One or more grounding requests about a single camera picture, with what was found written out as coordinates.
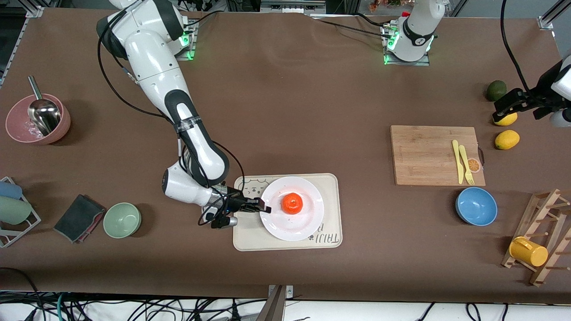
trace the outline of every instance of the white plate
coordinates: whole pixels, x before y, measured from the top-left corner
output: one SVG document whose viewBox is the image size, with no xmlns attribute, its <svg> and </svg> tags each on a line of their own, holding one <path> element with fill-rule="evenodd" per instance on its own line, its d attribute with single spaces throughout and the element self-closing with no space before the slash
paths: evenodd
<svg viewBox="0 0 571 321">
<path fill-rule="evenodd" d="M 282 198 L 289 193 L 297 193 L 303 201 L 301 212 L 295 215 L 282 210 Z M 279 239 L 298 241 L 308 238 L 323 221 L 325 208 L 321 193 L 303 178 L 288 176 L 273 181 L 264 190 L 262 200 L 272 208 L 271 213 L 260 212 L 262 223 Z"/>
</svg>

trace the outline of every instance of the wooden knife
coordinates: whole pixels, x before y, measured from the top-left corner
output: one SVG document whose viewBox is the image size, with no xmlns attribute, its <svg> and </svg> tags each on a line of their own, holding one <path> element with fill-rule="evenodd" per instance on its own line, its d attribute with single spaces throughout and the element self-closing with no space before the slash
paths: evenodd
<svg viewBox="0 0 571 321">
<path fill-rule="evenodd" d="M 452 141 L 452 148 L 454 148 L 454 157 L 456 157 L 456 167 L 458 168 L 458 184 L 462 185 L 464 181 L 464 168 L 460 162 L 460 152 L 458 150 L 458 141 Z"/>
</svg>

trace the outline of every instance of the green bowl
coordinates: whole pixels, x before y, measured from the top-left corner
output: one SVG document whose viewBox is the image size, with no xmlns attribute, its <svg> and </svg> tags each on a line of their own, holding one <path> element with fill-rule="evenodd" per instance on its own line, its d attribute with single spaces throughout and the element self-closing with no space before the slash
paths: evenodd
<svg viewBox="0 0 571 321">
<path fill-rule="evenodd" d="M 122 239 L 133 234 L 141 225 L 139 210 L 130 203 L 115 204 L 103 218 L 105 233 L 114 239 Z"/>
</svg>

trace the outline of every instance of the pink bowl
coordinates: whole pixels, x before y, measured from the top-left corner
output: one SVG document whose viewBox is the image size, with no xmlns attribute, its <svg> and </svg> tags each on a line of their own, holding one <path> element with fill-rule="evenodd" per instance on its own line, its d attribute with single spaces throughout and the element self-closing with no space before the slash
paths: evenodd
<svg viewBox="0 0 571 321">
<path fill-rule="evenodd" d="M 21 143 L 42 146 L 60 140 L 70 129 L 71 118 L 63 103 L 53 95 L 42 94 L 42 98 L 53 101 L 58 106 L 61 120 L 57 127 L 48 136 L 38 138 L 30 132 L 31 120 L 28 117 L 28 106 L 35 100 L 34 95 L 30 95 L 17 102 L 6 117 L 6 132 L 13 140 Z"/>
</svg>

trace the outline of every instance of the table surface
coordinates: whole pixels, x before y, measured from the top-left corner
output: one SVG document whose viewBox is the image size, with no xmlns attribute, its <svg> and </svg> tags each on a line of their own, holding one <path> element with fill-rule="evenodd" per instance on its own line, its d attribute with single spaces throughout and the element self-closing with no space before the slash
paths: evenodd
<svg viewBox="0 0 571 321">
<path fill-rule="evenodd" d="M 570 302 L 568 273 L 551 272 L 537 288 L 527 284 L 528 270 L 500 266 L 530 193 L 571 187 L 571 150 L 561 143 L 571 132 L 524 113 L 510 127 L 519 145 L 493 149 L 503 128 L 490 123 L 493 104 L 482 91 L 496 79 L 521 86 L 499 20 L 443 19 L 430 67 L 383 65 L 377 37 L 301 14 L 207 20 L 195 60 L 181 68 L 210 136 L 240 159 L 246 175 L 330 172 L 339 180 L 341 246 L 239 252 L 231 229 L 199 227 L 198 206 L 163 195 L 176 135 L 105 84 L 95 24 L 110 13 L 46 9 L 30 21 L 0 91 L 4 119 L 31 94 L 33 74 L 72 117 L 69 133 L 51 146 L 23 145 L 0 132 L 0 174 L 23 187 L 43 220 L 1 249 L 0 262 L 28 272 L 40 290 L 264 297 L 268 284 L 293 284 L 304 299 Z M 375 30 L 355 17 L 335 21 Z M 509 20 L 506 29 L 535 84 L 560 58 L 552 33 L 534 19 Z M 106 52 L 103 63 L 128 101 L 154 110 Z M 454 211 L 460 188 L 396 186 L 390 125 L 475 127 L 497 220 L 463 223 Z M 239 175 L 231 166 L 229 182 Z M 99 226 L 83 244 L 70 244 L 52 228 L 77 194 L 107 208 L 135 204 L 140 230 L 117 240 Z M 0 287 L 27 284 L 3 274 Z"/>
</svg>

